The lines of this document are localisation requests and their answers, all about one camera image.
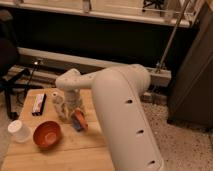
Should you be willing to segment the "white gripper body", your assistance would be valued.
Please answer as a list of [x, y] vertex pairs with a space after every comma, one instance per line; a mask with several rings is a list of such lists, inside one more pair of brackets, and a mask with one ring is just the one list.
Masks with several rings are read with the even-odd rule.
[[84, 112], [83, 100], [79, 90], [65, 91], [64, 103], [67, 118], [70, 118], [71, 114], [76, 109], [79, 109], [80, 111]]

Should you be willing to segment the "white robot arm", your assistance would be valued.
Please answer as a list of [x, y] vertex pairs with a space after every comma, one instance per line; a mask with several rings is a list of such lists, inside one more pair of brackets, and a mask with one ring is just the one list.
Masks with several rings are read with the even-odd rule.
[[89, 88], [115, 171], [166, 171], [140, 97], [151, 76], [140, 64], [109, 67], [82, 75], [70, 69], [60, 75], [56, 87], [71, 104], [76, 89]]

